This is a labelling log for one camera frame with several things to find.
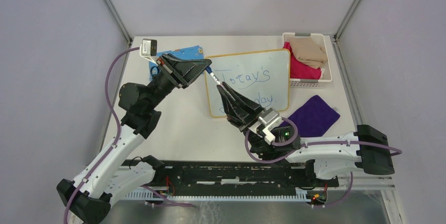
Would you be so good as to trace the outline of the yellow framed whiteboard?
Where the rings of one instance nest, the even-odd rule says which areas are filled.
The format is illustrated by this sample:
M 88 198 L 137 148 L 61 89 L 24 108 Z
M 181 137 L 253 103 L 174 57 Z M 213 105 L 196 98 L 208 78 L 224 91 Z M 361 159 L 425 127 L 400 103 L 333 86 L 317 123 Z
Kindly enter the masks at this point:
M 290 52 L 263 50 L 208 57 L 214 75 L 236 92 L 264 108 L 285 111 L 289 107 Z

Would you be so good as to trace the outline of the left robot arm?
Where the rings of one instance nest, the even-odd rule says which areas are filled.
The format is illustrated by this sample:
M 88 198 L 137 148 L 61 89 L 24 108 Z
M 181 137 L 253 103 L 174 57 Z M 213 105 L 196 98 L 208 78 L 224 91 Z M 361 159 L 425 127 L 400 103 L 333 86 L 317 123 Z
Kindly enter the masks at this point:
M 134 169 L 114 176 L 125 159 L 155 130 L 161 113 L 155 108 L 175 88 L 187 88 L 212 61 L 184 60 L 163 54 L 155 61 L 158 73 L 147 84 L 126 83 L 119 90 L 119 107 L 126 113 L 119 119 L 113 109 L 117 133 L 93 161 L 74 179 L 62 179 L 56 189 L 64 203 L 63 222 L 70 213 L 83 223 L 101 223 L 111 208 L 138 187 L 161 185 L 165 171 L 153 163 L 140 162 Z

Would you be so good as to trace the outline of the white whiteboard marker pen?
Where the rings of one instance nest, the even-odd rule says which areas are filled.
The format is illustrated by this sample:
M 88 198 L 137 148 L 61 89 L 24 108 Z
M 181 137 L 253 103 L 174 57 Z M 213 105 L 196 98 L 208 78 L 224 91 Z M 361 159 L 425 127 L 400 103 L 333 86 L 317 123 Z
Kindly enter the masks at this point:
M 219 78 L 213 72 L 210 73 L 210 76 L 216 82 L 217 86 L 224 87 Z

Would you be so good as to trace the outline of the blue marker cap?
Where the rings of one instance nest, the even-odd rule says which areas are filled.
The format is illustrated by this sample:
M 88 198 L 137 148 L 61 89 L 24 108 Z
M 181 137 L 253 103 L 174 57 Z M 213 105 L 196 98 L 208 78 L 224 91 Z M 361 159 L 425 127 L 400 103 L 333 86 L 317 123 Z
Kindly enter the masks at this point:
M 212 69 L 208 66 L 208 67 L 206 67 L 206 72 L 211 75 L 212 74 Z

